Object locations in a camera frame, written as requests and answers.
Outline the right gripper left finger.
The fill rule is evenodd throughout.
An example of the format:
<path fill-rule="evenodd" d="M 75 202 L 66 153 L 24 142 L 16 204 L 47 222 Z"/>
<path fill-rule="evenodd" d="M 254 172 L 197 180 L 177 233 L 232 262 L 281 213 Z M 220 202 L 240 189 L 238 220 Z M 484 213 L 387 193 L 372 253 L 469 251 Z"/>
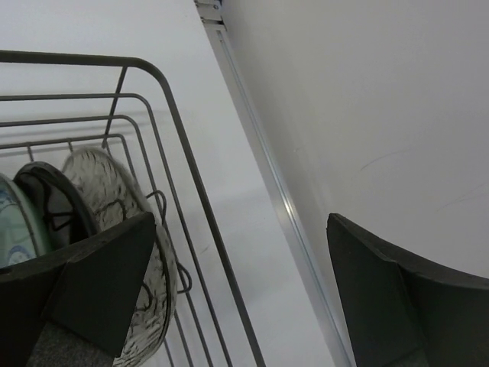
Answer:
<path fill-rule="evenodd" d="M 110 366 L 120 355 L 129 272 L 101 232 L 1 269 L 3 366 Z"/>

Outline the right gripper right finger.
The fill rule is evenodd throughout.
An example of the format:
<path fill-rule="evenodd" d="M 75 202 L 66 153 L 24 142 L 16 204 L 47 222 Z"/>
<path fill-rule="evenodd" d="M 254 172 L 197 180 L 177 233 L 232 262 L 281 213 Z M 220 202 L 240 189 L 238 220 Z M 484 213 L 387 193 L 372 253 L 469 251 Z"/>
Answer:
<path fill-rule="evenodd" d="M 488 280 L 332 213 L 329 254 L 358 366 L 486 366 Z"/>

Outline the blue patterned ceramic plate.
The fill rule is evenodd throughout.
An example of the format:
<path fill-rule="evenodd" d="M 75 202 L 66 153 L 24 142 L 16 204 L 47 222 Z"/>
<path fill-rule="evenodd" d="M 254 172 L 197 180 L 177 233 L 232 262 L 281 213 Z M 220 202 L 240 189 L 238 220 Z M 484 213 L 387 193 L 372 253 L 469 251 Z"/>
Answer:
<path fill-rule="evenodd" d="M 1 174 L 1 267 L 52 250 L 47 228 L 30 199 L 13 180 Z"/>

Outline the black round plate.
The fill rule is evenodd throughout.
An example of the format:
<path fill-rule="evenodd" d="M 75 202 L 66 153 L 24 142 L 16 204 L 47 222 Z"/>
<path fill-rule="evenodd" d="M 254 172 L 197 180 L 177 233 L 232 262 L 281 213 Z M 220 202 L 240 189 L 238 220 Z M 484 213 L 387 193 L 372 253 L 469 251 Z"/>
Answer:
<path fill-rule="evenodd" d="M 100 232 L 96 218 L 76 186 L 51 164 L 24 165 L 14 182 L 39 213 L 54 250 L 80 242 Z"/>

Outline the clear textured glass plate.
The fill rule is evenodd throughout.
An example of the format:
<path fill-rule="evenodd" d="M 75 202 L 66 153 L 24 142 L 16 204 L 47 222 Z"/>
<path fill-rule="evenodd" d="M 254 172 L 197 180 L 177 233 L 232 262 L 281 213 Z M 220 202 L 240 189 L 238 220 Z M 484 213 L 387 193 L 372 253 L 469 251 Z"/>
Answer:
<path fill-rule="evenodd" d="M 99 148 L 70 153 L 63 174 L 93 211 L 100 229 L 118 234 L 119 264 L 129 273 L 120 355 L 115 366 L 143 365 L 161 347 L 176 308 L 177 266 L 166 229 L 131 172 Z"/>

